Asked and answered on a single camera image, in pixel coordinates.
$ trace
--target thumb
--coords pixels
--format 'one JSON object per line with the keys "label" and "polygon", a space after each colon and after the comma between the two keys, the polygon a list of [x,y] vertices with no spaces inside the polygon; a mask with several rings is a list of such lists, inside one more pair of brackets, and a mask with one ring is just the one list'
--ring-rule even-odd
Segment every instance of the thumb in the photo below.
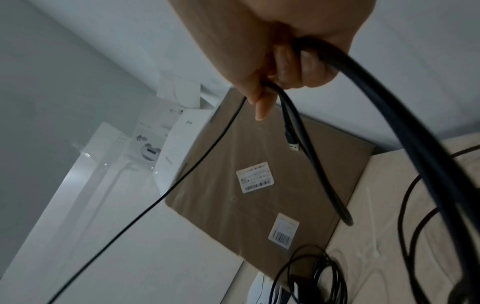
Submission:
{"label": "thumb", "polygon": [[259,71],[255,71],[233,84],[248,98],[248,102],[255,105],[255,119],[257,120],[265,119],[277,103],[277,94],[262,86]]}

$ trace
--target human hand holding cable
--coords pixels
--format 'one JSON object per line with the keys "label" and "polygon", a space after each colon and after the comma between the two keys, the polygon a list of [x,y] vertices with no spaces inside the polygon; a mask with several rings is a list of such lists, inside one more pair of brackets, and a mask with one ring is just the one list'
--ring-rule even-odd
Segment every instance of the human hand holding cable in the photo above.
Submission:
{"label": "human hand holding cable", "polygon": [[318,87],[337,70],[292,41],[313,36],[348,52],[375,0],[169,0],[200,48],[220,73],[256,106],[264,119],[283,89]]}

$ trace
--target box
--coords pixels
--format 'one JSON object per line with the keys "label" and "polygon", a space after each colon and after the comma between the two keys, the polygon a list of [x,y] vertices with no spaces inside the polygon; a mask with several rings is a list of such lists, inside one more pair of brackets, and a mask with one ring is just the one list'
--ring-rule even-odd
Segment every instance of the box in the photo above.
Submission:
{"label": "box", "polygon": [[[236,90],[227,94],[191,148],[179,176],[210,148],[241,100]],[[374,145],[312,119],[303,121],[332,186],[348,203]],[[263,165],[254,178],[269,183],[245,192],[245,185],[241,186],[245,171],[241,170],[265,162],[271,176]],[[310,161],[290,149],[281,109],[275,107],[259,122],[249,103],[210,155],[166,198],[166,204],[271,278],[296,248],[304,244],[325,248],[339,222]],[[288,230],[284,231],[288,242],[273,229],[278,219]],[[313,260],[302,262],[292,271],[309,275],[313,265]]]}

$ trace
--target sticker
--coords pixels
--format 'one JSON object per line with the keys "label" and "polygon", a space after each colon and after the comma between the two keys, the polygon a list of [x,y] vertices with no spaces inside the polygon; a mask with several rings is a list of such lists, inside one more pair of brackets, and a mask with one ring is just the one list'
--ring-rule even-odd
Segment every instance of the sticker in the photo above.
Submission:
{"label": "sticker", "polygon": [[275,184],[267,162],[237,171],[236,174],[244,194]]}
{"label": "sticker", "polygon": [[289,249],[299,225],[300,223],[296,220],[279,213],[268,239],[285,249]]}

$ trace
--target cardboard box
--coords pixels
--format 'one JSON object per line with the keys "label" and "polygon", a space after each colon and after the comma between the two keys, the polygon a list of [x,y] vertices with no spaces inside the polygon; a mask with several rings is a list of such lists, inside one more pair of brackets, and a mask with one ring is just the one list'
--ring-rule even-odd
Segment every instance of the cardboard box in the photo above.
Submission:
{"label": "cardboard box", "polygon": [[[236,90],[227,94],[194,143],[179,176],[210,148],[241,100]],[[303,121],[332,186],[348,203],[374,145],[312,119]],[[270,183],[244,193],[246,187],[241,187],[237,171],[265,162]],[[266,168],[262,169],[254,178],[269,180]],[[255,107],[248,103],[210,155],[167,197],[166,204],[271,278],[296,248],[304,244],[325,248],[339,222],[310,161],[303,152],[290,149],[280,107],[259,122]],[[273,231],[279,214],[298,223],[297,227],[289,227],[288,221],[281,223],[290,229],[284,234],[288,237],[296,228],[288,242]],[[313,263],[299,263],[292,271],[311,274]]]}

